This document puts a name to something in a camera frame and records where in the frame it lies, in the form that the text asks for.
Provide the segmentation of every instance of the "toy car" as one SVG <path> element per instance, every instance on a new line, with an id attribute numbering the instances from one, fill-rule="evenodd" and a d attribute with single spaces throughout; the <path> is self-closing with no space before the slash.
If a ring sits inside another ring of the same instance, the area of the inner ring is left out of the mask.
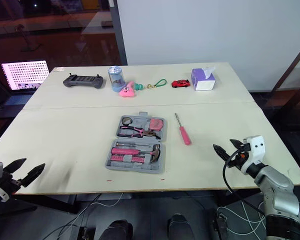
<path id="1" fill-rule="evenodd" d="M 190 82 L 189 82 L 188 79 L 187 79 L 187 80 L 173 81 L 173 82 L 171 83 L 171 86 L 172 86 L 173 88 L 181 88 L 181 87 L 187 88 L 188 86 L 190 86 Z"/>

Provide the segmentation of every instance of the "black controller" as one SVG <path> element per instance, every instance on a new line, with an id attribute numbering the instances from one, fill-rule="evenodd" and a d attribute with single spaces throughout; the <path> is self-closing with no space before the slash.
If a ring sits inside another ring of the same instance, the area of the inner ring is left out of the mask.
<path id="1" fill-rule="evenodd" d="M 95 87 L 96 89 L 101 88 L 104 78 L 102 76 L 78 76 L 76 74 L 71 75 L 63 81 L 66 87 L 71 86 L 88 86 Z"/>

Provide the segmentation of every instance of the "perforated panel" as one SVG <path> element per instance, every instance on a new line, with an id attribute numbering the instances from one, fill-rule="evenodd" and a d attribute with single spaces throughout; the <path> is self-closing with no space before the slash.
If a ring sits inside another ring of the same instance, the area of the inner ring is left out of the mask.
<path id="1" fill-rule="evenodd" d="M 37 89 L 49 75 L 46 61 L 1 64 L 11 90 Z"/>

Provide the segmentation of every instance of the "table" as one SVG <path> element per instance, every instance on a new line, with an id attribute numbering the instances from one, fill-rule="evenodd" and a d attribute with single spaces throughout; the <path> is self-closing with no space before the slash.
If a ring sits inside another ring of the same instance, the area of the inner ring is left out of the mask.
<path id="1" fill-rule="evenodd" d="M 212 144 L 235 151 L 229 139 L 262 135 L 265 164 L 300 185 L 300 168 L 244 88 L 228 63 L 193 63 L 154 66 L 124 66 L 126 80 L 156 83 L 189 78 L 192 68 L 216 66 L 217 82 L 212 91 L 195 92 L 193 87 L 170 86 L 145 89 L 134 98 L 121 98 L 111 90 L 108 67 L 66 67 L 52 72 L 0 138 L 0 161 L 4 165 L 27 158 L 14 178 L 46 163 L 43 173 L 18 194 L 79 194 L 96 192 L 145 192 L 226 189 L 222 178 L 224 162 Z M 105 87 L 63 86 L 71 72 L 99 73 Z M 167 136 L 162 139 L 164 172 L 147 174 L 105 168 L 111 143 L 122 115 L 165 118 Z M 184 145 L 174 113 L 186 127 L 193 142 Z M 236 168 L 227 170 L 233 188 L 255 188 L 250 176 Z"/>
<path id="2" fill-rule="evenodd" d="M 174 80 L 189 79 L 192 68 L 216 67 L 216 83 L 213 91 L 194 91 L 193 87 L 158 87 L 137 92 L 137 97 L 122 98 L 111 89 L 108 66 L 65 67 L 64 71 L 52 71 L 44 84 L 35 92 L 24 109 L 91 108 L 124 106 L 164 106 L 210 103 L 252 103 L 245 86 L 227 62 L 187 63 L 169 65 L 123 66 L 126 82 L 154 85 L 165 78 L 170 85 Z M 93 87 L 65 87 L 63 81 L 69 73 L 96 76 L 105 79 L 103 89 Z"/>
<path id="3" fill-rule="evenodd" d="M 162 141 L 165 146 L 162 174 L 105 168 L 120 116 L 137 115 L 139 111 L 167 120 L 167 136 Z M 175 112 L 191 137 L 190 146 L 181 139 Z M 264 137 L 265 164 L 300 185 L 300 168 L 254 102 L 25 109 L 0 139 L 0 161 L 8 164 L 28 158 L 14 174 L 16 179 L 34 166 L 46 163 L 41 176 L 20 189 L 19 194 L 225 189 L 224 162 L 212 144 L 232 153 L 235 148 L 230 138 L 242 140 L 252 135 Z M 226 175 L 233 188 L 256 187 L 250 176 L 236 168 L 228 169 Z"/>

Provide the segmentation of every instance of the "tissue box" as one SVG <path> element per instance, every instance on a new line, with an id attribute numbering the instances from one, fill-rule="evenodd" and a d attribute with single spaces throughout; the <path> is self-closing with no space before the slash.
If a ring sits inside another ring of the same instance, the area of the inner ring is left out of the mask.
<path id="1" fill-rule="evenodd" d="M 194 90 L 212 90 L 214 88 L 216 79 L 213 73 L 206 79 L 205 72 L 202 68 L 193 68 L 191 73 L 191 80 Z"/>

